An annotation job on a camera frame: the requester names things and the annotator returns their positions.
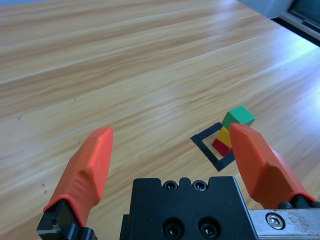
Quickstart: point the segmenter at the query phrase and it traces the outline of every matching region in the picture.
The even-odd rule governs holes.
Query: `black tape marking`
[[[194,144],[198,146],[198,148],[209,159],[209,161],[213,164],[213,166],[217,169],[218,172],[220,172],[222,169],[224,169],[226,166],[228,166],[235,160],[234,152],[232,151],[228,155],[218,160],[217,157],[202,141],[203,139],[219,131],[222,127],[223,125],[220,122],[217,122],[211,127],[207,128],[206,130],[203,130],[202,132],[191,137],[191,140],[194,142]]]

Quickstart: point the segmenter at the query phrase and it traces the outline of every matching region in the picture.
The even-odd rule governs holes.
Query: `black screw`
[[[170,218],[164,222],[162,232],[169,240],[178,240],[184,234],[185,228],[178,218]]]
[[[204,181],[201,181],[201,180],[197,180],[197,181],[194,181],[194,183],[192,184],[192,186],[199,190],[199,191],[204,191],[207,189],[207,184],[204,182]]]
[[[199,222],[199,230],[206,239],[217,239],[221,232],[221,227],[216,220],[206,217]]]
[[[168,190],[176,190],[178,188],[178,185],[175,181],[166,181],[163,184],[163,188]]]

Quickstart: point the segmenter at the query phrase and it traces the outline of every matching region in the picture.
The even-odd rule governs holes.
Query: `wood grain surface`
[[[320,198],[320,50],[236,0],[61,0],[0,8],[0,239],[38,239],[69,158],[114,131],[87,226],[119,239],[135,178],[208,181],[190,140],[245,105]],[[209,146],[214,136],[205,140]]]

